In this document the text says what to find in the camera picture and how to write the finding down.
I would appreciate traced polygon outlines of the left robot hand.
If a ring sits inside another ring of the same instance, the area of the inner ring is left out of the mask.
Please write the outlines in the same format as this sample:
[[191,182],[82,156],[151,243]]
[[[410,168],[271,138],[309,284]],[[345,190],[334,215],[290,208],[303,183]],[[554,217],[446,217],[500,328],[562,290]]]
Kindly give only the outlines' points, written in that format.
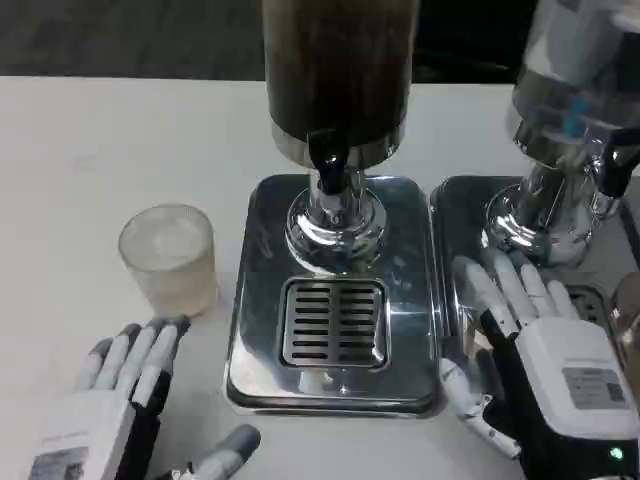
[[27,478],[145,478],[190,325],[187,316],[157,318],[100,340],[52,406]]

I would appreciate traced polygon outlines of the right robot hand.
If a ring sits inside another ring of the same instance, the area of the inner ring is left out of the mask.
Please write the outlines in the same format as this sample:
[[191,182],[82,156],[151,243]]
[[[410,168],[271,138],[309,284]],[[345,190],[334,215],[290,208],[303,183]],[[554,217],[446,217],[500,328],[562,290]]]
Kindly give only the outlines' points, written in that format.
[[639,412],[605,330],[583,319],[565,285],[491,250],[452,261],[456,291],[479,323],[501,395],[439,361],[461,423],[520,464],[528,479],[636,479]]

